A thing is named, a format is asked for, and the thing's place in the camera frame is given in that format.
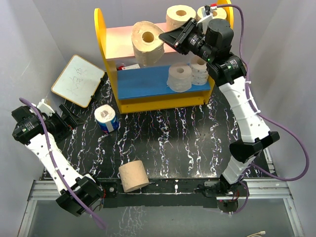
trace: gray wall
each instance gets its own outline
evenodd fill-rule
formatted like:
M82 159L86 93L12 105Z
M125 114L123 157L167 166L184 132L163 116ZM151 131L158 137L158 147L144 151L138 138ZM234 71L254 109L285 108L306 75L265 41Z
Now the gray wall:
M43 166L12 137L19 97L49 95L65 60L31 0L0 1L0 236L16 236L34 179ZM48 97L52 104L58 101Z
M44 22L56 41L66 61L74 54L79 54L91 63L104 68L98 43L95 36L93 12L95 8L101 8L108 28L120 26L132 26L138 21L151 21L153 23L165 22L166 10L172 5L184 4L197 10L200 6L209 4L208 0L157 0L155 3L148 0L33 0ZM278 6L281 0L235 0L243 10L247 22L245 30L245 58L252 56L257 44L273 16L276 7L269 8L273 3ZM233 50L238 53L238 41L240 35L240 17L236 17L236 37ZM163 56L158 65L174 62L189 62L191 56L180 54L168 54ZM136 60L122 60L118 63L130 65Z
M308 237L316 232L315 12L315 1L282 1L250 63L253 94L262 113L293 130L309 150L309 172L289 182ZM294 177L305 166L304 155L292 137L280 132L281 140L271 147L276 170L282 177Z

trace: table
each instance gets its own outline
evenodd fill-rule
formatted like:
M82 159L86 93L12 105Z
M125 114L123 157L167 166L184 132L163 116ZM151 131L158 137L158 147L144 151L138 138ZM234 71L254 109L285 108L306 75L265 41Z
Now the table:
M85 120L72 136L58 144L80 174L118 178L119 166L141 160L149 178L219 177L230 160L229 144L240 137L237 121L224 95L215 88L207 105L120 115L107 80L87 108L66 101L66 106ZM119 129L104 133L94 110L111 105ZM264 154L255 163L269 170ZM250 168L247 177L265 177ZM42 180L50 179L44 172Z

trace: toilet paper roll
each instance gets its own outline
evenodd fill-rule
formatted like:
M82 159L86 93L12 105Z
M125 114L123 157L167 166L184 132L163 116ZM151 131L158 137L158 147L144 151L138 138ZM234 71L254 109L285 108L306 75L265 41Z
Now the toilet paper roll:
M124 164L118 168L124 192L128 193L149 184L149 180L141 160Z
M158 36L163 33L149 21L137 22L132 28L132 44L136 60L144 66L152 66L164 54L163 41Z
M192 70L185 63L176 63L170 66L167 85L171 90L184 92L192 87L191 84Z
M179 28L184 23L186 23L190 19L190 17L195 18L196 15L196 11L190 6L171 6L167 9L166 30L171 31L176 28Z
M190 67L192 69L191 83L193 85L204 85L207 83L208 72L206 62L198 56L191 59Z
M119 127L119 121L114 109L109 105L102 105L94 111L94 117L101 129L108 133Z
M196 17L196 20L199 21L200 19L203 18L203 15L202 15L202 8L204 6L201 6L198 10L197 10L197 17ZM222 8L222 7L219 7L217 8L216 11L213 11L213 19L226 19L227 17L227 13L226 11Z

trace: white cable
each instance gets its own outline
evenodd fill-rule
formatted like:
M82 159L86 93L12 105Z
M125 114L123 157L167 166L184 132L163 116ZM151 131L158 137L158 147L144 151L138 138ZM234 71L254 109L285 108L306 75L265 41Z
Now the white cable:
M254 233L252 235L249 235L247 237L262 237L261 235L265 235L265 234L266 234L265 231L260 231L260 232Z

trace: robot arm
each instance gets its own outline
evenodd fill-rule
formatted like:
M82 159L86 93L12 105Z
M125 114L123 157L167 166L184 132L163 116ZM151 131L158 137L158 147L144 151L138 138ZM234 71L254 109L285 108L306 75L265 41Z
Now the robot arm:
M49 143L59 171L81 201L87 206L91 206L104 195L97 179L90 174L80 175L77 173L62 155L56 144L56 142L66 139L74 128L83 124L83 120L70 112L66 106L61 105L60 108L63 111L62 117L49 105L45 104L44 100L41 100L37 105L37 109L42 114L48 130ZM58 205L71 214L80 216L84 212L84 208L70 195L57 174L47 148L42 125L34 111L28 106L21 106L12 112L12 116L17 121L12 134L14 139L24 144L45 166L56 183L60 194L60 197L56 200Z
M197 23L197 26L206 33L208 23L213 20L213 11L217 9L217 4L212 4L211 6L205 5L202 7L202 19Z
M233 36L234 32L226 20L211 20L204 34L193 18L180 28L159 35L162 41L177 52L188 54L191 51L207 62L209 75L235 114L241 139L230 144L231 160L220 177L227 190L238 182L263 149L279 140L279 134L271 132L249 104L245 92L246 69L242 60L230 52Z

